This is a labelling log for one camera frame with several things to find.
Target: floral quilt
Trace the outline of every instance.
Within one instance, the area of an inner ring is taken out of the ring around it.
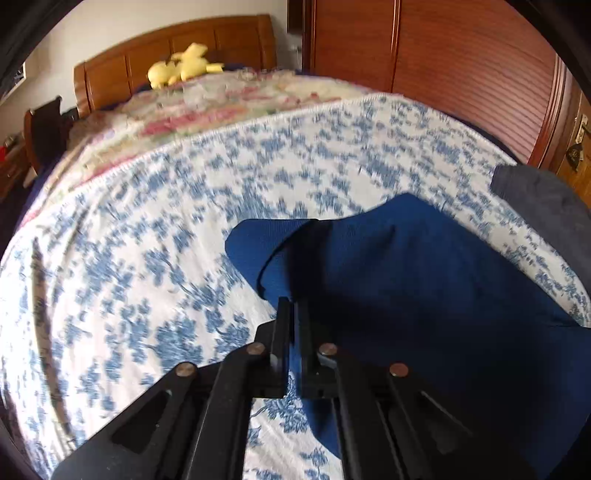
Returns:
[[[440,112],[371,94],[199,131],[72,183],[2,259],[0,391],[45,478],[176,363],[219,361],[274,318],[224,252],[247,218],[340,218],[411,192],[591,325],[573,270],[489,190],[513,161]],[[293,381],[254,401],[244,478],[342,478]]]
[[[245,69],[138,93],[113,111],[93,112],[75,123],[67,152],[23,223],[95,177],[172,140],[369,91],[338,80],[297,76],[290,70]]]

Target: metal latch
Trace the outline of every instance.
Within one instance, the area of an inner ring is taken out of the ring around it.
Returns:
[[[572,145],[566,151],[566,160],[569,162],[570,166],[573,167],[574,171],[579,170],[579,164],[584,159],[583,154],[583,138],[585,134],[591,135],[591,130],[587,128],[587,122],[589,119],[587,115],[583,114],[581,116],[581,124],[579,126],[579,131],[577,132],[577,136],[574,138],[574,145]]]

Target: blue cloth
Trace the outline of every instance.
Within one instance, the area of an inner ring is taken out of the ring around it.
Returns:
[[[362,361],[408,364],[545,478],[591,412],[591,330],[471,232],[410,195],[341,220],[245,220],[226,252],[258,294],[308,298]],[[304,408],[338,455],[322,403]]]

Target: wall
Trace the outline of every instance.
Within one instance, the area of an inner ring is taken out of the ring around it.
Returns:
[[[110,46],[141,33],[196,18],[269,13],[280,66],[294,67],[285,33],[287,0],[84,0],[37,46],[37,75],[0,106],[0,141],[22,130],[24,112],[61,95],[62,110],[76,106],[73,69]]]

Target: bed frame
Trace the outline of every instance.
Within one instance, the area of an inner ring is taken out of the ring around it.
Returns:
[[[80,117],[128,100],[148,83],[150,66],[192,42],[207,45],[209,61],[239,63],[254,69],[277,66],[269,15],[214,17],[154,30],[119,43],[74,68]]]

